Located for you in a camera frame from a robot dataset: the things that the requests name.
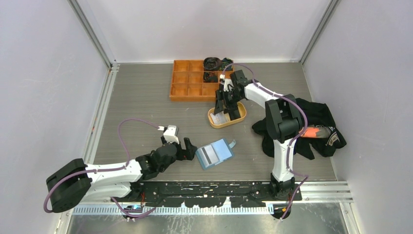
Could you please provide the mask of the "white patterned card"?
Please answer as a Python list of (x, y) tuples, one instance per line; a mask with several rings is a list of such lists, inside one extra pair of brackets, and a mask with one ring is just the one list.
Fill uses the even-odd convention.
[(219, 112), (217, 114), (211, 113), (210, 116), (213, 124), (215, 125), (221, 125), (229, 122), (229, 119), (224, 112)]

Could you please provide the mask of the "black and white card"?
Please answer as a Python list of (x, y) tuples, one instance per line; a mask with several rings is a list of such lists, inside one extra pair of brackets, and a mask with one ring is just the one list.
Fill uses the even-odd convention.
[(199, 148), (196, 151), (196, 155), (201, 159), (201, 162), (205, 167), (215, 165), (219, 162), (219, 158), (212, 145), (207, 145)]

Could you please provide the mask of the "blue leather card holder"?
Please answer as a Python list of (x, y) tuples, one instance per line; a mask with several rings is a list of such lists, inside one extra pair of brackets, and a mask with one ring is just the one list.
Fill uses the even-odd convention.
[(214, 167), (234, 157), (233, 147), (236, 141), (228, 142), (225, 138), (198, 148), (195, 152), (203, 170)]

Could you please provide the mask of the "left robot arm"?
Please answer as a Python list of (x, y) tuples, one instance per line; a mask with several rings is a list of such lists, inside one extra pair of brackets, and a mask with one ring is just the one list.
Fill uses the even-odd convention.
[(86, 200), (137, 201), (142, 195), (141, 181), (157, 177), (176, 161), (193, 160), (198, 149), (188, 137), (184, 149), (180, 143), (165, 139), (162, 143), (125, 163), (94, 165), (73, 159), (46, 179), (45, 212), (62, 213)]

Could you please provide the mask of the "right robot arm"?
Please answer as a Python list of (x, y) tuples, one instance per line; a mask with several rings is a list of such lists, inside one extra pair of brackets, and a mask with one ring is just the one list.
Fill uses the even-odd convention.
[(283, 200), (295, 188), (292, 152), (301, 131), (307, 127), (303, 110), (293, 95), (281, 95), (262, 86), (255, 79), (245, 77), (242, 70), (219, 76), (215, 92), (214, 114), (223, 113), (233, 121), (241, 118), (238, 103), (250, 100), (265, 109), (265, 125), (274, 146), (274, 167), (269, 191), (276, 200)]

